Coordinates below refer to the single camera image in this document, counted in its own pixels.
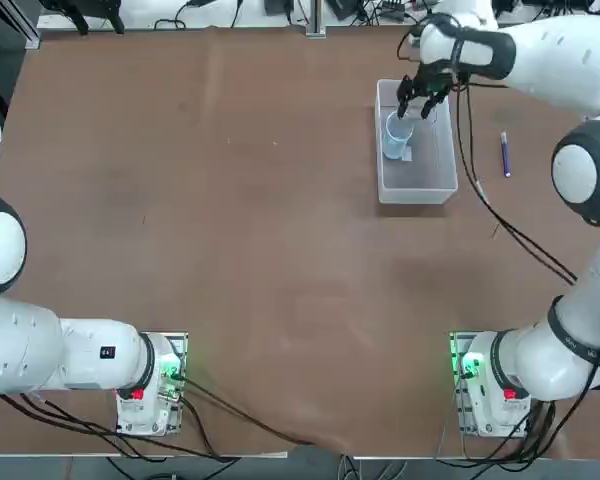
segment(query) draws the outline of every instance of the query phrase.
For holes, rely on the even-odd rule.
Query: transparent plastic bin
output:
[[[448,99],[432,109],[426,120],[416,122],[408,142],[411,157],[391,160],[382,153],[382,137],[387,117],[398,106],[399,85],[399,80],[378,80],[377,84],[378,198],[380,203],[440,205],[458,190]],[[412,100],[406,114],[420,118],[424,101]]]

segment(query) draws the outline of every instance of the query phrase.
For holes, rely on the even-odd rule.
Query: clear plastic container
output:
[[[391,160],[404,160],[407,142],[414,129],[414,121],[408,116],[398,117],[393,111],[387,117],[384,136],[382,138],[382,151]]]

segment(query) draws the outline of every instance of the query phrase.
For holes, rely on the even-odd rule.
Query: black cable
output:
[[[483,203],[483,205],[491,213],[491,215],[493,215],[498,220],[498,222],[500,222],[500,224],[505,228],[505,230],[507,230],[507,232],[509,232],[509,234],[513,237],[513,239],[516,241],[516,243],[518,243],[518,245],[520,245],[529,255],[531,255],[533,258],[535,258],[541,265],[544,265],[546,268],[548,268],[549,270],[551,270],[558,277],[560,277],[562,280],[564,280],[567,284],[573,285],[574,282],[577,280],[576,275],[573,272],[571,272],[566,266],[564,266],[564,264],[562,264],[553,255],[551,255],[544,248],[542,248],[537,242],[535,242],[529,236],[527,236],[526,234],[524,234],[523,232],[521,232],[520,230],[518,230],[511,223],[509,223],[506,219],[504,219],[490,205],[490,203],[487,201],[487,199],[484,198],[482,192],[479,190],[479,188],[476,185],[475,181],[472,180],[471,174],[469,173],[469,169],[467,167],[467,162],[466,162],[466,159],[465,159],[465,155],[464,155],[464,148],[463,148],[463,144],[462,144],[462,135],[461,135],[461,131],[460,131],[460,98],[461,98],[460,91],[458,91],[457,92],[457,98],[456,98],[456,131],[457,131],[457,135],[458,135],[458,147],[459,147],[459,150],[460,150],[460,158],[461,158],[462,164],[463,164],[463,166],[465,168],[465,173],[467,175],[467,178],[469,179],[469,184],[471,185],[471,187],[473,188],[474,192],[476,193],[476,195],[478,196],[478,198],[480,199],[480,201]],[[470,138],[473,137],[473,125],[472,125],[471,121],[469,122],[469,136],[470,136]],[[535,252],[533,252],[529,248],[528,245],[526,245],[524,242],[522,242],[522,239],[526,240],[531,245],[533,245],[539,252],[541,252],[543,255],[545,255],[545,257],[547,257],[548,259],[550,259],[556,266],[558,266],[559,268],[561,268],[564,271],[564,273],[560,272],[558,269],[556,269],[556,267],[554,267],[553,265],[550,265],[547,261],[545,261],[544,259],[542,259],[538,254],[536,254]]]
[[[156,458],[146,457],[145,455],[141,454],[138,450],[136,450],[136,448],[133,445],[131,445],[131,443],[129,443],[129,441],[126,438],[120,438],[119,440],[124,442],[124,444],[135,454],[135,456],[132,456],[129,453],[125,452],[118,445],[116,445],[115,442],[109,440],[106,435],[104,435],[104,433],[111,433],[111,434],[115,433],[112,430],[109,430],[108,428],[103,427],[102,425],[99,425],[94,422],[82,421],[82,420],[76,418],[75,416],[71,415],[66,410],[60,408],[55,403],[50,402],[48,400],[45,400],[44,403],[46,405],[49,405],[51,408],[54,408],[58,412],[60,412],[61,415],[55,414],[53,412],[45,410],[42,407],[39,407],[33,401],[31,401],[31,399],[25,394],[20,394],[20,397],[29,407],[31,407],[36,412],[41,413],[42,415],[45,415],[45,416],[51,417],[51,418],[56,418],[59,420],[63,420],[63,421],[69,422],[69,423],[82,425],[92,432],[96,432],[95,429],[100,430],[101,432],[96,432],[96,435],[99,436],[105,442],[107,442],[109,445],[111,445],[115,450],[117,450],[122,456],[124,456],[126,458],[140,459],[140,460],[144,460],[149,463],[163,463],[167,460],[166,458],[156,459]]]
[[[298,0],[298,6],[300,7],[300,11],[302,12],[302,16],[304,17],[305,24],[309,25],[309,17],[307,17],[307,13],[304,11],[304,5],[302,5],[302,0]]]
[[[535,22],[538,18],[540,18],[542,16],[543,13],[545,13],[547,11],[547,4],[543,4],[540,6],[540,11],[538,12],[538,14],[533,17],[533,19],[531,20],[532,22]]]
[[[47,424],[47,425],[51,425],[53,427],[58,427],[58,428],[62,428],[64,430],[68,430],[71,432],[75,432],[75,433],[81,433],[83,435],[93,435],[93,436],[100,436],[99,433],[94,433],[90,430],[87,429],[81,429],[81,428],[77,428],[77,427],[73,427],[71,425],[66,425],[63,423],[59,423],[56,422],[54,420],[50,420],[46,417],[37,415],[33,412],[30,412],[29,410],[27,410],[25,407],[23,407],[22,405],[18,404],[16,401],[14,401],[13,399],[7,397],[6,395],[0,395],[0,399],[2,401],[4,401],[5,403],[7,403],[8,405],[10,405],[12,408],[18,410],[20,413],[22,413],[23,415],[25,415],[28,418],[31,418],[32,420],[36,420],[38,422]],[[102,435],[106,435],[107,437],[117,437],[117,438],[129,438],[129,439],[133,439],[136,440],[138,442],[144,442],[144,443],[149,443],[151,445],[156,445],[158,447],[164,447],[170,450],[174,450],[177,452],[182,452],[182,453],[188,453],[189,455],[195,455],[198,457],[204,457],[204,458],[209,458],[212,460],[216,460],[216,461],[224,461],[224,462],[231,462],[233,461],[232,458],[230,457],[223,457],[221,460],[218,458],[214,458],[212,455],[208,455],[206,453],[203,452],[199,452],[196,450],[192,450],[189,448],[184,448],[184,447],[179,447],[177,445],[171,445],[165,442],[160,442],[158,440],[154,440],[152,438],[148,438],[148,437],[140,437],[140,436],[136,436],[136,435],[129,435],[126,433],[121,433],[121,432],[112,432],[112,431],[107,431],[106,433],[103,431]]]
[[[275,435],[275,436],[277,436],[277,437],[279,437],[279,438],[281,438],[283,440],[286,440],[286,441],[291,442],[291,443],[295,443],[296,445],[313,445],[313,443],[311,443],[311,442],[307,442],[305,440],[300,440],[300,439],[291,437],[291,436],[286,435],[286,434],[284,434],[282,432],[279,432],[278,430],[275,430],[275,429],[271,428],[267,424],[261,422],[257,418],[254,418],[253,416],[249,415],[248,413],[244,412],[243,410],[240,410],[239,408],[234,407],[229,402],[223,400],[218,395],[214,394],[213,392],[210,392],[209,390],[207,390],[206,388],[204,388],[202,385],[194,382],[193,380],[191,380],[189,378],[183,377],[182,375],[172,375],[171,378],[173,378],[174,380],[184,381],[185,383],[187,383],[187,384],[191,385],[192,387],[194,387],[195,389],[201,391],[202,393],[204,393],[208,397],[212,398],[213,400],[215,400],[216,402],[218,402],[222,406],[224,406],[227,409],[231,410],[233,413],[237,414],[238,416],[244,418],[245,420],[248,420],[249,422],[253,423],[254,425],[257,425],[261,429],[263,429],[263,430],[265,430],[265,431],[267,431],[269,433],[272,433],[273,435]]]
[[[198,426],[198,432],[200,433],[200,437],[202,438],[202,442],[204,443],[204,446],[207,448],[207,451],[214,457],[219,457],[220,455],[218,455],[218,452],[216,452],[215,449],[213,448],[213,446],[211,446],[211,442],[209,441],[209,436],[207,435],[207,432],[204,429],[202,419],[200,418],[200,415],[198,414],[198,411],[196,410],[196,408],[193,406],[193,404],[189,400],[187,400],[184,397],[180,397],[180,403],[182,403],[187,408],[187,410],[189,410],[189,412],[191,412],[191,414],[193,415],[193,418],[195,419],[196,424]]]
[[[482,470],[480,470],[478,473],[476,473],[473,477],[471,477],[469,480],[477,480],[482,475],[484,475],[487,472],[487,470],[489,470],[492,467],[495,467],[495,463],[492,463],[491,465],[487,465]]]
[[[494,458],[499,452],[500,450],[502,450],[504,448],[504,446],[513,438],[513,436],[515,435],[515,433],[518,431],[518,429],[522,426],[522,424],[527,421],[527,419],[534,413],[536,413],[536,409],[540,409],[542,405],[540,404],[536,404],[531,410],[529,410],[529,412],[527,412],[527,414],[522,417],[520,419],[520,421],[511,429],[511,432],[509,433],[509,435],[507,435],[501,442],[500,444],[495,448],[495,450],[493,450],[489,455],[487,455],[484,458],[467,458],[466,460],[471,462],[470,464],[458,464],[458,463],[451,463],[451,462],[447,462],[445,460],[440,460],[440,459],[436,459],[436,461],[438,463],[442,463],[443,465],[447,465],[449,467],[455,467],[455,468],[475,468],[477,466],[480,465],[484,465],[484,464],[490,464],[490,463],[496,463],[496,462],[506,462],[509,460],[515,460],[516,458],[518,458],[519,456],[519,451],[514,451],[508,455],[505,455],[502,458]]]
[[[351,460],[351,458],[349,457],[349,455],[345,455],[344,459],[346,462],[349,463],[349,466],[351,467],[351,470],[353,471],[353,473],[356,476],[356,480],[360,480],[360,473],[358,472],[358,470],[356,470],[356,467],[353,465],[353,461]]]
[[[469,82],[469,85],[472,87],[480,87],[480,88],[509,88],[506,85],[491,84],[491,83]]]
[[[113,460],[111,460],[109,457],[104,457],[104,459],[109,462],[111,464],[111,466],[113,468],[115,468],[118,473],[120,475],[122,475],[124,478],[126,478],[127,480],[136,480],[135,478],[133,478],[131,475],[129,475],[127,472],[125,472],[124,470],[122,470],[117,464],[116,462],[114,462]]]
[[[182,13],[182,11],[187,7],[193,7],[193,2],[189,1],[189,2],[185,3],[184,5],[182,5],[176,12],[176,16],[173,18],[160,18],[160,19],[156,20],[153,24],[153,29],[158,30],[158,25],[160,25],[161,23],[172,23],[176,27],[176,30],[186,29],[187,24],[184,23],[182,20],[180,20],[178,17]]]
[[[467,117],[469,118],[469,131],[473,131],[473,113],[471,112],[471,90],[467,85]],[[475,156],[473,155],[473,135],[469,135],[469,165],[471,167],[471,175],[473,175],[473,181],[478,182],[478,175],[476,174],[476,162]]]
[[[207,475],[206,477],[202,478],[202,480],[211,480],[212,478],[217,477],[218,475],[220,475],[222,472],[224,472],[225,470],[227,470],[228,468],[233,467],[236,463],[238,463],[240,461],[239,458],[236,458],[234,460],[231,461],[231,463],[229,463],[228,465],[225,465],[222,468],[219,468],[218,470],[216,470],[215,472],[213,472],[210,475]]]
[[[233,28],[236,26],[236,21],[238,20],[238,13],[240,13],[240,7],[242,7],[242,2],[244,0],[237,0],[236,1],[236,14],[233,16],[233,21],[231,22],[231,27]]]

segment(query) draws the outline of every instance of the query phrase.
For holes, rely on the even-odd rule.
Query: floor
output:
[[[219,480],[333,480],[338,470],[339,456],[313,447],[298,448],[287,459],[242,459],[228,469]],[[157,473],[179,473],[186,479],[201,479],[218,469],[209,460],[196,458],[170,459],[164,464],[147,465],[135,460],[116,460],[116,463],[132,478],[144,480]],[[361,479],[376,480],[385,461],[366,460],[362,464]],[[445,479],[469,480],[474,470],[454,469],[431,460],[409,461],[402,475],[394,479],[402,462],[392,462],[384,480],[400,479]],[[491,470],[484,480],[600,480],[600,462],[584,461],[539,461],[529,470],[520,474],[510,474]],[[0,480],[119,480],[123,479],[113,467],[101,458],[0,458]]]

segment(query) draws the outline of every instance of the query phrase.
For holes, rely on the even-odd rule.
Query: black band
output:
[[[491,370],[493,371],[493,376],[495,377],[496,382],[498,382],[500,388],[503,390],[513,390],[516,393],[516,399],[522,400],[523,398],[527,398],[529,396],[529,392],[510,381],[507,375],[504,373],[504,370],[502,370],[502,365],[500,364],[500,344],[502,343],[504,336],[510,331],[511,330],[504,330],[496,333],[496,338],[494,338],[493,342],[491,342],[491,350],[489,352]]]
[[[575,338],[573,338],[569,332],[567,332],[562,323],[560,323],[560,319],[558,318],[558,313],[556,312],[556,305],[562,298],[562,295],[553,299],[553,303],[551,304],[551,308],[549,308],[549,313],[547,314],[547,320],[549,321],[549,327],[551,331],[556,336],[560,342],[567,347],[574,355],[580,357],[583,360],[586,360],[590,364],[594,364],[596,361],[596,357],[598,356],[598,350],[593,347],[589,347]]]
[[[155,368],[155,359],[156,359],[156,351],[153,348],[153,343],[149,339],[149,335],[146,333],[138,333],[138,336],[144,341],[145,346],[147,347],[147,364],[145,365],[144,372],[142,372],[142,376],[140,380],[129,388],[122,388],[118,390],[118,395],[120,395],[125,400],[131,398],[131,393],[134,390],[144,390],[149,385],[151,381],[151,377],[153,376],[153,369]]]

